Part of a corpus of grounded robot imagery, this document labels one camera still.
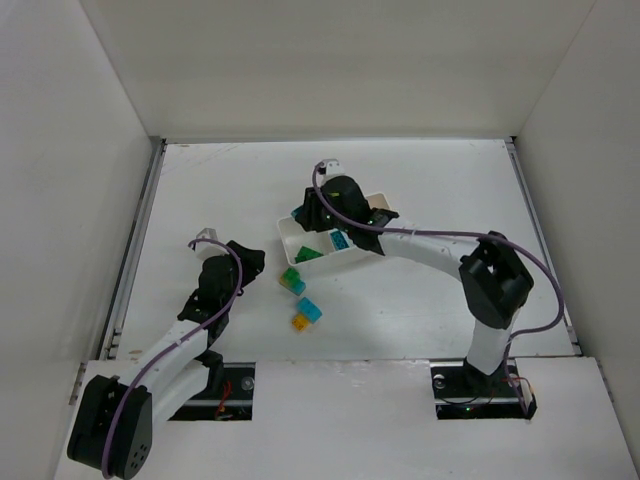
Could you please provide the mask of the blue long lego brick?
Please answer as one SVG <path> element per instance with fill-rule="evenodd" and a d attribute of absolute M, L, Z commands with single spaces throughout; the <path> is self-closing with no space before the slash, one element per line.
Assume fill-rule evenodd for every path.
<path fill-rule="evenodd" d="M 347 237 L 339 230 L 331 231 L 329 233 L 329 238 L 335 251 L 346 250 L 350 247 Z"/>

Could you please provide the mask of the green lego brick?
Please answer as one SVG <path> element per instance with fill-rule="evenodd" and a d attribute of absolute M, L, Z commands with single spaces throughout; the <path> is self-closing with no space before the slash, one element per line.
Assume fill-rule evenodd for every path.
<path fill-rule="evenodd" d="M 308 262 L 311 260 L 318 259 L 323 256 L 323 253 L 317 251 L 313 248 L 302 246 L 296 256 L 294 257 L 294 261 L 296 264 Z"/>

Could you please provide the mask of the orange lego brick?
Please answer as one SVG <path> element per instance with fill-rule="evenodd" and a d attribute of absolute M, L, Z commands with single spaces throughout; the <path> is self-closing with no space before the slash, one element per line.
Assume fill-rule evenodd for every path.
<path fill-rule="evenodd" d="M 291 325 L 296 332 L 301 333 L 312 326 L 312 322 L 305 315 L 298 313 L 292 318 Z"/>

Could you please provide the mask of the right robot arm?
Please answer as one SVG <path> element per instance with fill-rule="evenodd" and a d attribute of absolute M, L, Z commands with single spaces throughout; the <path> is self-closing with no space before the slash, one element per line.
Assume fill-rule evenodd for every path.
<path fill-rule="evenodd" d="M 501 367 L 512 322 L 534 281 L 498 233 L 490 233 L 497 240 L 477 241 L 420 235 L 397 212 L 370 206 L 356 181 L 345 175 L 318 189 L 306 188 L 292 217 L 307 232 L 338 229 L 361 250 L 411 260 L 460 281 L 475 319 L 465 361 L 485 376 Z"/>

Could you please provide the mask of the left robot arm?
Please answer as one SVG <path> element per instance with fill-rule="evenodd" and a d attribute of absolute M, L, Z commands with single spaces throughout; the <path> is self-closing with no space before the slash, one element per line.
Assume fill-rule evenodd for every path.
<path fill-rule="evenodd" d="M 153 434 L 186 401 L 218 386 L 220 354 L 211 351 L 247 285 L 264 270 L 265 252 L 235 241 L 197 238 L 218 255 L 203 261 L 198 285 L 164 336 L 117 375 L 86 382 L 66 455 L 104 478 L 132 479 L 147 461 Z"/>

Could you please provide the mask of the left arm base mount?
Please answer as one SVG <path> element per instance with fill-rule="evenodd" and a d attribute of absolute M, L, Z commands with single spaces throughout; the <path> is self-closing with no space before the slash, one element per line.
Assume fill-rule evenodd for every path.
<path fill-rule="evenodd" d="M 256 364 L 226 362 L 221 354 L 211 350 L 196 360 L 209 369 L 207 385 L 178 409 L 170 421 L 250 421 Z"/>

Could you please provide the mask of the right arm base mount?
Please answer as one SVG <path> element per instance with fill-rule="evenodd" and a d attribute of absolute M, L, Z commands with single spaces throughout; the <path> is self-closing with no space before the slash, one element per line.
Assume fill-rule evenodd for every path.
<path fill-rule="evenodd" d="M 514 360 L 490 376 L 464 360 L 434 362 L 430 375 L 438 420 L 531 420 L 537 412 L 532 385 Z"/>

